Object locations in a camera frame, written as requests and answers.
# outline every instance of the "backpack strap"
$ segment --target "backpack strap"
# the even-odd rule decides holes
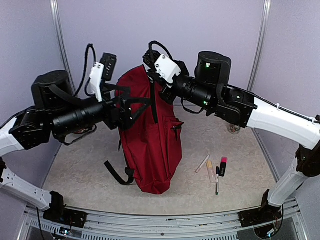
[[[114,177],[114,179],[120,183],[121,185],[130,185],[134,182],[135,178],[134,178],[134,173],[135,170],[126,167],[124,169],[125,173],[128,175],[128,181],[123,180],[120,175],[116,172],[116,170],[114,169],[114,167],[110,164],[109,161],[106,161],[104,163],[105,167],[109,170],[109,172],[111,173],[111,175]]]
[[[151,110],[154,123],[158,123],[158,114],[157,114],[157,103],[156,103],[156,83],[153,78],[150,78],[150,100],[151,100]]]

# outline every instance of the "beige textured mat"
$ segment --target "beige textured mat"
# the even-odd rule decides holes
[[[238,135],[232,135],[226,122],[213,115],[192,115],[181,106],[175,107],[175,113],[185,122],[181,134],[183,159],[164,194],[143,193],[135,184],[122,186],[116,182],[104,162],[109,160],[126,179],[125,160],[118,152],[118,131],[104,124],[74,145],[61,147],[44,189],[58,191],[69,206],[123,214],[192,215],[259,206],[263,193],[275,181],[252,131],[241,129]],[[195,173],[207,154],[214,169],[222,156],[228,158],[218,196],[207,167]]]

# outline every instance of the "black cable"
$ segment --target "black cable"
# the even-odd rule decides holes
[[[23,113],[25,110],[17,112],[15,115],[13,115],[12,117],[10,117],[7,121],[4,122],[4,124],[2,124],[0,126],[0,129],[2,129],[6,124],[8,124],[12,119],[14,119],[15,117],[17,117],[18,115],[20,115],[21,113]]]
[[[36,208],[36,212],[38,215],[38,223],[39,223],[39,229],[40,229],[40,234],[41,234],[42,240],[46,240],[45,236],[44,236],[44,232],[42,231],[42,227],[41,227],[39,208]]]
[[[88,55],[89,55],[90,49],[92,49],[92,53],[93,53],[93,64],[95,64],[95,62],[97,61],[97,56],[96,56],[96,51],[94,49],[94,45],[92,43],[90,43],[86,46],[86,49],[85,49],[82,80],[80,82],[78,89],[76,90],[75,94],[73,95],[74,97],[78,96],[82,86],[84,85],[86,74],[87,74]]]
[[[267,103],[267,104],[270,104],[271,106],[273,106],[273,107],[275,107],[275,108],[278,108],[278,106],[277,106],[276,104],[274,104],[273,102],[270,102],[270,101],[264,99],[263,97],[261,97],[261,96],[259,96],[259,95],[256,95],[256,94],[253,93],[253,92],[250,92],[250,91],[247,91],[247,90],[244,90],[244,89],[242,89],[242,88],[239,88],[239,87],[236,87],[236,86],[232,86],[232,85],[228,85],[228,87],[231,87],[231,88],[237,89],[237,90],[241,90],[241,91],[243,91],[243,92],[245,92],[245,93],[247,93],[247,94],[250,94],[250,95],[254,96],[254,97],[257,98],[257,99],[260,99],[261,101],[264,101],[264,102]],[[301,115],[301,114],[299,114],[299,113],[296,113],[296,112],[294,112],[294,111],[291,111],[291,110],[289,110],[289,109],[286,109],[286,108],[284,108],[284,107],[282,107],[282,106],[279,106],[279,109],[282,110],[282,111],[284,111],[284,112],[286,112],[286,113],[288,113],[288,114],[292,114],[292,115],[294,115],[294,116],[297,116],[297,117],[299,117],[299,118],[302,118],[302,119],[305,119],[305,120],[307,120],[307,121],[309,121],[309,122],[312,122],[312,119],[310,119],[309,117],[303,116],[303,115]],[[315,123],[315,124],[320,124],[320,121],[314,121],[314,123]]]
[[[200,113],[202,113],[205,109],[202,107],[199,111],[192,111],[191,109],[188,109],[185,107],[184,105],[184,99],[181,98],[181,105],[183,107],[183,110],[185,110],[186,112],[190,113],[190,114],[194,114],[194,115],[198,115]]]
[[[90,94],[90,93],[88,93],[88,86],[89,86],[90,80],[91,80],[91,79],[89,78],[88,81],[86,81],[86,83],[85,83],[84,93],[85,93],[85,95],[87,95],[88,97],[94,97],[95,94]]]
[[[277,235],[282,227],[282,224],[284,222],[284,215],[285,215],[285,208],[284,208],[284,205],[282,205],[282,218],[281,218],[281,223],[280,223],[280,226],[278,228],[278,230],[275,232],[274,235],[272,235],[271,237],[273,238],[275,235]]]
[[[153,50],[152,50],[152,45],[158,45],[160,46],[165,52],[166,54],[168,55],[168,57],[173,61],[174,59],[172,58],[172,55],[170,54],[170,52],[168,51],[168,49],[163,46],[160,42],[158,41],[151,41],[149,42],[149,52],[150,52],[150,58],[151,58],[151,66],[152,66],[152,70],[156,71],[156,68],[155,68],[155,56],[154,56],[154,53],[153,53]]]

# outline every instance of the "pen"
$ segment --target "pen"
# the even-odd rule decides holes
[[[216,167],[215,173],[215,195],[219,195],[219,167]]]
[[[195,173],[198,173],[200,171],[200,169],[205,165],[205,163],[208,161],[209,158],[210,158],[210,155],[206,156],[206,158],[202,161],[200,166],[198,166],[198,168],[195,170]]]

